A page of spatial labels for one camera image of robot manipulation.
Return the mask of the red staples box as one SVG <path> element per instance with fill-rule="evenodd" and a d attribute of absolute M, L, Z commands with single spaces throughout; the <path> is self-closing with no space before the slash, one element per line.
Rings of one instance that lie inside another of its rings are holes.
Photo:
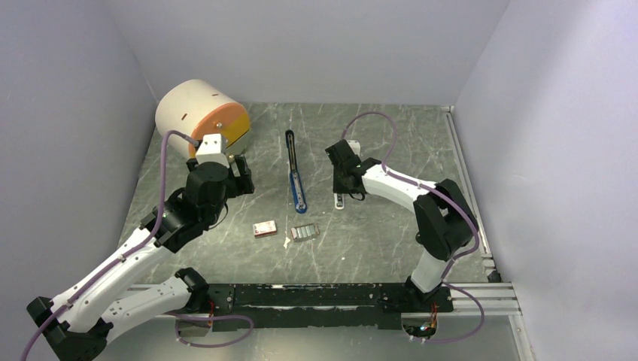
<path fill-rule="evenodd" d="M 274 220 L 267 220 L 253 224 L 253 235 L 255 238 L 275 235 L 278 232 L 277 224 Z"/>

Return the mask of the blue black stapler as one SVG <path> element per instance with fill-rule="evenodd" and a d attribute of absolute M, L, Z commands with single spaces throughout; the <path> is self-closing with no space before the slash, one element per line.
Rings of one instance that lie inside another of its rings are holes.
<path fill-rule="evenodd" d="M 305 199 L 305 194 L 302 187 L 302 181 L 299 175 L 299 169 L 296 159 L 295 135 L 291 129 L 288 129 L 284 133 L 284 136 L 289 159 L 289 179 L 293 194 L 294 208 L 297 213 L 304 214 L 308 209 L 308 205 Z"/>

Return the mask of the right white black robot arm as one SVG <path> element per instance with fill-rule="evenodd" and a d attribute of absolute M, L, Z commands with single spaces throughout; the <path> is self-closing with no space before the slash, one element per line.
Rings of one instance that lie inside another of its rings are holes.
<path fill-rule="evenodd" d="M 438 183 L 394 171 L 378 159 L 362 160 L 344 139 L 325 150 L 338 193 L 380 196 L 413 212 L 416 242 L 423 253 L 409 276 L 406 302 L 425 311 L 435 300 L 434 289 L 445 279 L 459 249 L 479 235 L 479 225 L 460 187 L 452 180 Z"/>

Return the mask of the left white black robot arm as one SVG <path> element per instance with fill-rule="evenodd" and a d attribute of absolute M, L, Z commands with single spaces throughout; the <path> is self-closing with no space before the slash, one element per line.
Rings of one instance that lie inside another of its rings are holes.
<path fill-rule="evenodd" d="M 38 331 L 22 360 L 39 336 L 60 360 L 93 360 L 115 338 L 160 314 L 210 310 L 208 282 L 193 268 L 176 271 L 153 289 L 122 296 L 141 274 L 213 229 L 229 199 L 254 192 L 242 155 L 230 164 L 192 158 L 187 165 L 184 187 L 170 196 L 166 166 L 160 166 L 159 204 L 102 264 L 65 292 L 39 296 L 27 305 Z"/>

